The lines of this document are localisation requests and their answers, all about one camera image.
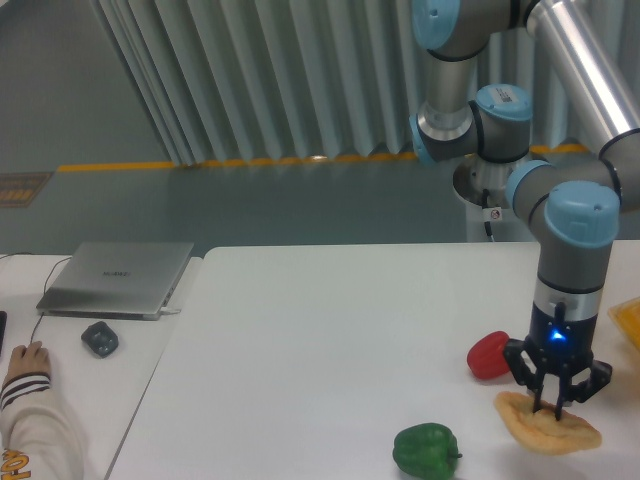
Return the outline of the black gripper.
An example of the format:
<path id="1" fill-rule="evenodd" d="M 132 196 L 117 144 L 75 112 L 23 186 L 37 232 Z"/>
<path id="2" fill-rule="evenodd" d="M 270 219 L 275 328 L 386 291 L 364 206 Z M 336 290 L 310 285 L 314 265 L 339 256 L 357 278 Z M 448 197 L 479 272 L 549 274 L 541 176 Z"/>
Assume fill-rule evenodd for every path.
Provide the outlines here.
<path id="1" fill-rule="evenodd" d="M 558 320 L 533 304 L 525 339 L 510 338 L 506 342 L 503 357 L 516 383 L 533 393 L 533 413 L 542 408 L 546 373 L 559 376 L 556 420 L 562 418 L 566 403 L 584 403 L 610 383 L 612 366 L 594 360 L 592 352 L 596 321 L 596 316 L 578 321 Z M 573 376 L 586 369 L 589 377 L 572 384 Z"/>

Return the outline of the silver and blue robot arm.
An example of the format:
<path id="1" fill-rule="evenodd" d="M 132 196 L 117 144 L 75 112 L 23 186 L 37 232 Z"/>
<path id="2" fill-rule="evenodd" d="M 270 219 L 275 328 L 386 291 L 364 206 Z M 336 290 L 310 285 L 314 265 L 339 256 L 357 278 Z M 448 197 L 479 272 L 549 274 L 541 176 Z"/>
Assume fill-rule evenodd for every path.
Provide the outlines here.
<path id="1" fill-rule="evenodd" d="M 535 397 L 553 375 L 558 408 L 583 403 L 612 376 L 591 346 L 619 216 L 639 206 L 638 104 L 580 1 L 416 1 L 411 11 L 432 59 L 426 100 L 409 121 L 418 157 L 476 155 L 540 245 L 529 333 L 509 340 L 504 358 Z M 467 98 L 492 35 L 517 28 L 546 50 L 596 151 L 592 164 L 561 170 L 530 158 L 522 89 L 493 84 Z"/>

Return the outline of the cream striped sleeve forearm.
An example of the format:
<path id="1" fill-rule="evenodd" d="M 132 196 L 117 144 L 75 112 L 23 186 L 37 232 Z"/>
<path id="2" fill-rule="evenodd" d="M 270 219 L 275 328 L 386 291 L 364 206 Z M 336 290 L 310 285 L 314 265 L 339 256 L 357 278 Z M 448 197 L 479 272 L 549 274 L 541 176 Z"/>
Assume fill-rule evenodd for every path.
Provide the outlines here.
<path id="1" fill-rule="evenodd" d="M 81 479 L 83 450 L 48 374 L 22 374 L 1 392 L 1 477 Z"/>

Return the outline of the person's hand on mouse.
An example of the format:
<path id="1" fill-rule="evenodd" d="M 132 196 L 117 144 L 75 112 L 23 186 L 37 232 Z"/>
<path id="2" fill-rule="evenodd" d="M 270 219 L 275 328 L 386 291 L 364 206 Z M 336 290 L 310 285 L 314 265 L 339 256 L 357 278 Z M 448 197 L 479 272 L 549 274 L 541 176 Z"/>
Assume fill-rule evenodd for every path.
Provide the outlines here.
<path id="1" fill-rule="evenodd" d="M 29 375 L 45 375 L 51 377 L 51 361 L 48 349 L 41 341 L 35 341 L 28 346 L 19 345 L 11 353 L 7 374 L 3 385 Z"/>

